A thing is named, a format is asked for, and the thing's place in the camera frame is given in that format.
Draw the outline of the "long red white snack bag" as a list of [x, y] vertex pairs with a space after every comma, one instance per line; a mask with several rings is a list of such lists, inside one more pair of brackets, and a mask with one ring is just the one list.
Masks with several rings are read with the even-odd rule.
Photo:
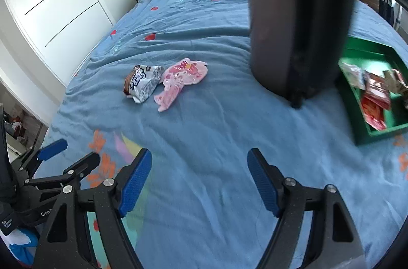
[[362, 97], [360, 103], [366, 123], [377, 131], [386, 130], [384, 109], [366, 96]]

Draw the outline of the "black brown electric kettle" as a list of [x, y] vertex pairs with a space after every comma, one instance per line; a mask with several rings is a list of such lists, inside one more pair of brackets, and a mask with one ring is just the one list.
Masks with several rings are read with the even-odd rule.
[[355, 0], [248, 0], [250, 68], [294, 108], [328, 87], [347, 39]]

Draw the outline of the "brown gold cereal bar packet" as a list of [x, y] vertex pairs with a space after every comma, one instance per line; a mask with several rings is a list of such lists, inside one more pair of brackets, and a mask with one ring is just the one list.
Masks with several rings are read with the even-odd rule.
[[396, 94], [400, 95], [403, 98], [404, 107], [408, 109], [408, 87], [402, 83], [397, 84]]

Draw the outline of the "silver chocolate cookie packet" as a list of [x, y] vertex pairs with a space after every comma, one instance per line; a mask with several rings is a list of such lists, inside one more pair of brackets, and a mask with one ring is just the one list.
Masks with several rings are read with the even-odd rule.
[[124, 80], [123, 93], [137, 104], [142, 104], [151, 96], [160, 83], [164, 67], [135, 65]]

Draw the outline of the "white cartoon candy packet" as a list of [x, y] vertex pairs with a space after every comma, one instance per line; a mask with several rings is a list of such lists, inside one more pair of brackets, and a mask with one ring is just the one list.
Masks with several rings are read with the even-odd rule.
[[338, 65], [350, 86], [363, 91], [366, 90], [363, 71], [360, 67], [343, 61], [340, 61]]

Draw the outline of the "blue patterned bed duvet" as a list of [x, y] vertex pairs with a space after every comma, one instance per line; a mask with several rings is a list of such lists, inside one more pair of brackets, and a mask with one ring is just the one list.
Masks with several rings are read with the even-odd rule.
[[[208, 73], [169, 109], [123, 93], [135, 65], [164, 71], [189, 58]], [[353, 141], [336, 88], [295, 110], [250, 70], [248, 0], [139, 0], [69, 83], [45, 143], [68, 147], [38, 177], [62, 173], [91, 151], [101, 162], [82, 181], [117, 175], [143, 147], [152, 169], [124, 227], [146, 268], [254, 268], [276, 220], [247, 166], [260, 149], [284, 175], [309, 187], [336, 185], [373, 267], [407, 216], [407, 136]]]

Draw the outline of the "dark red noodle snack packet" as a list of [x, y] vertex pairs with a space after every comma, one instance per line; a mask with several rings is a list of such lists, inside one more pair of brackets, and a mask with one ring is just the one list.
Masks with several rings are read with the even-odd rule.
[[384, 110], [391, 109], [391, 99], [385, 79], [371, 72], [364, 72], [366, 90], [364, 95]]

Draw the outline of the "small beige candy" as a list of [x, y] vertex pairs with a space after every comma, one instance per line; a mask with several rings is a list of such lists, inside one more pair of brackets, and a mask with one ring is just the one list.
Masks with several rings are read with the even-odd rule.
[[399, 70], [390, 69], [383, 71], [383, 73], [385, 76], [385, 84], [390, 92], [399, 95], [407, 94], [407, 84]]

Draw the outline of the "green shallow tray box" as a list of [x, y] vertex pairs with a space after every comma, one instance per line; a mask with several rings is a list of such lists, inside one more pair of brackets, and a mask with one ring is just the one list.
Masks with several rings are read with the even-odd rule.
[[358, 145], [407, 131], [407, 98], [387, 88], [386, 77], [407, 81], [407, 67], [394, 48], [361, 38], [347, 39], [336, 79]]

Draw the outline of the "pink cartoon snack pouch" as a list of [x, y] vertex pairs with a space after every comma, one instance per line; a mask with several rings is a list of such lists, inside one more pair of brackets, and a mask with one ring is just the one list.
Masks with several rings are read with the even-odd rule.
[[158, 104], [158, 111], [164, 112], [169, 109], [185, 86], [198, 84], [207, 73], [206, 62], [193, 61], [189, 58], [184, 58], [168, 67], [160, 79], [164, 90], [154, 96], [154, 101]]

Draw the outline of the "dark blue tote bag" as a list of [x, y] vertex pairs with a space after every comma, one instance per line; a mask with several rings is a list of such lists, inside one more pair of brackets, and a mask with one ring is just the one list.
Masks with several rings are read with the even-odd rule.
[[394, 24], [394, 9], [392, 0], [379, 0], [379, 15], [393, 27]]

